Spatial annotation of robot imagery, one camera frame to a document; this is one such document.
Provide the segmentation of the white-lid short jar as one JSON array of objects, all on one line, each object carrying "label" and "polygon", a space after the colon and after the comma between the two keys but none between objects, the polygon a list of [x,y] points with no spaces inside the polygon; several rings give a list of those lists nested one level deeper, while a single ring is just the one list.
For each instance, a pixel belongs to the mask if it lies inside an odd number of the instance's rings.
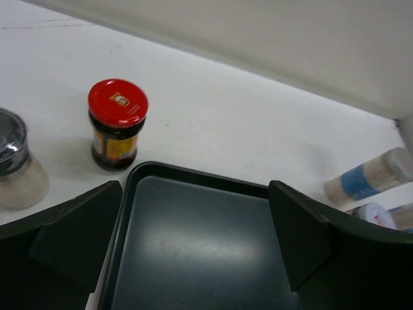
[{"label": "white-lid short jar", "polygon": [[368,203],[347,211],[347,214],[378,226],[397,230],[392,215],[378,203]]}]

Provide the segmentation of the red-lid dark chili sauce jar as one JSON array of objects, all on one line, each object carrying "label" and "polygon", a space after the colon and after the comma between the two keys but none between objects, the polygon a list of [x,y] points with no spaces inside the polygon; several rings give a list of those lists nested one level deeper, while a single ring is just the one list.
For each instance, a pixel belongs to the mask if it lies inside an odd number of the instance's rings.
[{"label": "red-lid dark chili sauce jar", "polygon": [[146,94],[124,79],[104,79],[90,89],[88,117],[94,133],[91,153],[98,166],[121,171],[133,164],[148,108]]}]

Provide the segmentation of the black-cap white powder shaker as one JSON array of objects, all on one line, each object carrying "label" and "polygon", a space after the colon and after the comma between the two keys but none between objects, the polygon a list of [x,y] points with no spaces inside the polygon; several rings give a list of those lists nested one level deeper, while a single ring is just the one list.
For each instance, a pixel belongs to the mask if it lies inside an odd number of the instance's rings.
[{"label": "black-cap white powder shaker", "polygon": [[1,109],[1,208],[20,210],[39,203],[49,190],[48,174],[30,152],[25,122]]}]

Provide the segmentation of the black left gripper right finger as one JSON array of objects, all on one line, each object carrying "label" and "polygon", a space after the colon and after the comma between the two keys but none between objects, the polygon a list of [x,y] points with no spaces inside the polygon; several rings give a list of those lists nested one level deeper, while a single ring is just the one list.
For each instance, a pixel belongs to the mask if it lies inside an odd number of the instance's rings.
[{"label": "black left gripper right finger", "polygon": [[360,220],[281,181],[270,211],[303,309],[411,309],[412,235]]}]

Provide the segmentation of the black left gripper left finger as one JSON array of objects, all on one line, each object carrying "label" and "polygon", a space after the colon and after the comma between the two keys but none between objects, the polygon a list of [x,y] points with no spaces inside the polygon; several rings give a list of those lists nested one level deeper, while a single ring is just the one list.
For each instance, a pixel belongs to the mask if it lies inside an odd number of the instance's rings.
[{"label": "black left gripper left finger", "polygon": [[121,200],[108,181],[1,226],[1,309],[84,309],[97,287]]}]

